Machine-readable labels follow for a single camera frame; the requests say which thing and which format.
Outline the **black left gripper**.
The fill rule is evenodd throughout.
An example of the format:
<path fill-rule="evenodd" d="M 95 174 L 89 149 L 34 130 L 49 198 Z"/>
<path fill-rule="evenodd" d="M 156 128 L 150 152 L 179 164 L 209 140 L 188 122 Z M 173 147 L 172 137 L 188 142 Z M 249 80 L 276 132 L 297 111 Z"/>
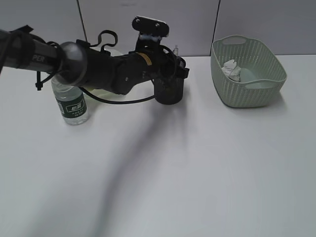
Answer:
<path fill-rule="evenodd" d="M 128 53 L 128 85 L 152 81 L 154 85 L 180 85 L 190 69 L 186 61 L 160 42 L 162 37 L 139 34 Z"/>

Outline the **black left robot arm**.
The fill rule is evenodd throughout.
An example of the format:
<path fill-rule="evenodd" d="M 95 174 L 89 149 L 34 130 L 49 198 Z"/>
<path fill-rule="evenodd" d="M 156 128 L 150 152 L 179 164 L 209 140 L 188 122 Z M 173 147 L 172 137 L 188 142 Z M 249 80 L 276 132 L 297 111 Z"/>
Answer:
<path fill-rule="evenodd" d="M 168 26 L 156 23 L 138 28 L 135 49 L 113 56 L 107 45 L 101 47 L 83 40 L 62 44 L 44 41 L 28 25 L 0 33 L 0 65 L 47 73 L 64 85 L 102 89 L 118 95 L 128 94 L 138 84 L 151 81 L 154 97 L 160 103 L 181 98 L 184 80 L 189 75 L 185 60 L 160 43 Z"/>

